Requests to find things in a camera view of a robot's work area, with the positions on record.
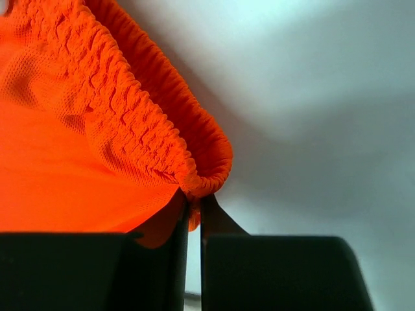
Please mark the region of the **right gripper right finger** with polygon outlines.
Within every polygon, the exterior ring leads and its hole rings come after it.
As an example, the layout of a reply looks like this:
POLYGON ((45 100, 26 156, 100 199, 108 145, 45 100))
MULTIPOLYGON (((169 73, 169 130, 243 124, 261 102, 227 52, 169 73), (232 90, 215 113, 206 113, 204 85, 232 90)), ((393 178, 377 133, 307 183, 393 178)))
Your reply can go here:
POLYGON ((372 310, 357 258, 337 236, 247 233, 201 201, 203 310, 372 310))

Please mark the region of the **orange shorts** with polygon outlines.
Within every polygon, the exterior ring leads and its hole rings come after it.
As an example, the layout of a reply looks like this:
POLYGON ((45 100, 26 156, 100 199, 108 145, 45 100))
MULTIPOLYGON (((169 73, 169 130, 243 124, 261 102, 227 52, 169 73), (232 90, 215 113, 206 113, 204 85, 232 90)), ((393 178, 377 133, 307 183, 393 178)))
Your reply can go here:
POLYGON ((1 12, 1 230, 129 232, 161 245, 229 176, 214 118, 115 1, 7 1, 1 12))

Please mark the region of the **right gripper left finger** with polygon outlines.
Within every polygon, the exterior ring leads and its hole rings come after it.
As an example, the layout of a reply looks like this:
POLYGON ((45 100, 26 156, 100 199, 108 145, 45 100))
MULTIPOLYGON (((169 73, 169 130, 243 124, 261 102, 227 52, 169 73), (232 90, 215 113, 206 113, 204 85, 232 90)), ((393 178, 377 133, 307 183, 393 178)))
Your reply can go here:
POLYGON ((129 233, 3 233, 2 310, 182 310, 181 191, 129 233))

